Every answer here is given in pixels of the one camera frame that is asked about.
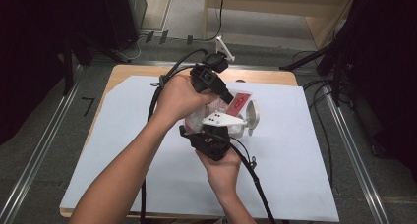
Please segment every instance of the floor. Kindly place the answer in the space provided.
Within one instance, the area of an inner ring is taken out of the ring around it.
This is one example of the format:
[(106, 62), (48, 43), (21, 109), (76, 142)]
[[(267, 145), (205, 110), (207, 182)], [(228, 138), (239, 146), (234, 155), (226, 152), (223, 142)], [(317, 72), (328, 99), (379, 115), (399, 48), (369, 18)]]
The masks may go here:
[[(201, 0), (172, 0), (169, 6), (164, 30), (169, 30), (169, 37), (185, 38), (192, 35), (202, 36)], [(217, 19), (215, 10), (210, 11), (208, 36), (216, 32)], [(237, 68), (247, 67), (258, 70), (277, 70), (277, 67), (292, 63), (316, 50), (307, 25), (300, 17), (253, 14), (249, 12), (224, 11), (222, 35), (230, 51), (236, 56)], [(185, 40), (168, 39), (159, 44), (155, 38), (149, 43), (139, 42), (142, 49), (138, 59), (132, 64), (164, 61), (168, 65), (177, 61), (184, 54), (196, 48), (214, 49), (209, 42), (197, 42), (187, 45)], [(123, 52), (128, 56), (138, 53), (136, 46)], [(116, 65), (106, 56), (93, 52), (91, 66), (82, 67), (77, 77), (78, 86), (70, 104), (62, 116), (60, 127), (54, 131), (54, 137), (48, 142), (47, 152), (37, 168), (37, 174), (29, 181), (30, 186), (24, 190), (25, 197), (19, 210), (15, 213), (13, 223), (64, 223), (59, 214), (59, 203), (71, 180), (77, 164), (89, 126), (97, 110), (106, 81), (112, 68)], [(190, 62), (200, 61), (191, 58)], [(315, 63), (309, 63), (294, 71), (299, 85), (318, 80)], [(45, 100), (33, 111), (18, 134), (0, 146), (0, 206), (5, 206), (16, 182), (21, 178), (47, 125), (56, 108), (63, 99), (61, 92), (63, 82), (51, 89)], [(306, 91), (308, 102), (313, 101), (317, 87)], [(89, 108), (90, 101), (95, 101)], [(340, 217), (340, 223), (387, 223), (375, 219), (363, 186), (352, 165), (347, 146), (341, 136), (329, 104), (322, 100), (318, 110), (324, 122), (332, 155), (333, 195)], [(417, 186), (409, 170), (395, 159), (381, 159), (373, 155), (367, 135), (355, 111), (348, 105), (341, 105), (344, 120), (366, 168), (372, 184), (382, 201), (382, 207), (391, 223), (417, 223)], [(314, 110), (311, 111), (316, 134), (328, 173), (329, 153), (324, 131)], [(136, 219), (126, 219), (126, 223), (137, 223)]]

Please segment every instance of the white bracket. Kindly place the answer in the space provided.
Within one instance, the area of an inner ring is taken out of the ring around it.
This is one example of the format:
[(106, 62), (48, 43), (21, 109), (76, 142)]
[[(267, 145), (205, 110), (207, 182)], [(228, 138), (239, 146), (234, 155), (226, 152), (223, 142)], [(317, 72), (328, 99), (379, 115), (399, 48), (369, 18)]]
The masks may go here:
[(226, 60), (233, 62), (235, 57), (230, 53), (229, 49), (227, 49), (226, 45), (224, 44), (223, 40), (221, 40), (221, 36), (218, 36), (215, 39), (215, 53), (222, 53), (226, 56)]
[(203, 119), (203, 124), (215, 127), (223, 127), (233, 125), (246, 125), (247, 122), (243, 119), (236, 118), (225, 113), (214, 112)]

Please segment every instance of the hand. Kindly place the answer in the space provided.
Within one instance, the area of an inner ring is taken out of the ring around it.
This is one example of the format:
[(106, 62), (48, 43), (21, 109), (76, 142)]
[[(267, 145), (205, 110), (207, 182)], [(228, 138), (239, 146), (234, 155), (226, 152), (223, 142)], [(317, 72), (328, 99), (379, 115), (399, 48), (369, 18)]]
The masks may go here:
[(175, 124), (217, 98), (214, 93), (196, 93), (190, 77), (176, 75), (168, 81), (160, 94), (154, 115), (162, 115), (165, 120)]
[(214, 161), (197, 150), (196, 153), (208, 172), (208, 181), (217, 199), (222, 202), (237, 196), (236, 182), (241, 163), (239, 155), (229, 149), (221, 160)]

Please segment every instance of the black clip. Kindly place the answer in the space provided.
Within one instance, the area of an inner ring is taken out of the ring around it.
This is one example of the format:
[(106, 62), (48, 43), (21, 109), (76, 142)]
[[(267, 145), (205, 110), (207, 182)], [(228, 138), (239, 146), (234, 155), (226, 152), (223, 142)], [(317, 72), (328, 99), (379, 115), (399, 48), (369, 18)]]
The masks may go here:
[(159, 76), (159, 83), (151, 83), (152, 86), (159, 86), (161, 89), (165, 87), (165, 75)]
[(249, 163), (252, 167), (252, 169), (255, 169), (257, 167), (257, 159), (255, 156), (252, 156), (252, 162)]

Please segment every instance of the metal rail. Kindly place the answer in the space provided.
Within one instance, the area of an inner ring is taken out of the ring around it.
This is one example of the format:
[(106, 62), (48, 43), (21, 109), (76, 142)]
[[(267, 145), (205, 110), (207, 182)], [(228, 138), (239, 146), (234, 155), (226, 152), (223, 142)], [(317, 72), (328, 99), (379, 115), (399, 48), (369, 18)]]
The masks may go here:
[(349, 154), (350, 161), (353, 169), (355, 170), (359, 184), (364, 192), (366, 201), (371, 209), (372, 215), (374, 216), (375, 223), (388, 224), (389, 219), (384, 209), (383, 203), (378, 195), (377, 189), (375, 188), (371, 177), (365, 167), (364, 162), (359, 154), (356, 147), (355, 141), (350, 134), (349, 128), (344, 120), (343, 114), (339, 107), (336, 107), (331, 95), (328, 93), (331, 91), (330, 86), (324, 87), (324, 94), (327, 95), (328, 106), (331, 114), (334, 118), (334, 122), (337, 124), (343, 143), (346, 146), (347, 153)]
[(62, 120), (64, 119), (68, 108), (71, 105), (71, 102), (74, 99), (74, 95), (77, 92), (80, 80), (83, 76), (83, 67), (79, 65), (76, 69), (76, 81), (74, 82), (73, 88), (67, 94), (63, 96), (52, 119), (49, 121), (48, 126), (46, 127), (45, 132), (40, 138), (39, 143), (36, 146), (31, 158), (22, 173), (21, 177), (12, 188), (12, 192), (9, 195), (9, 199), (6, 202), (2, 212), (0, 213), (0, 223), (13, 223), (13, 220), (16, 217), (16, 214), (21, 207), (22, 202), (25, 199), (26, 194), (28, 193), (30, 186), (36, 176), (37, 171), (40, 168), (40, 165), (43, 159), (46, 156), (46, 153), (52, 144), (52, 141), (61, 126)]

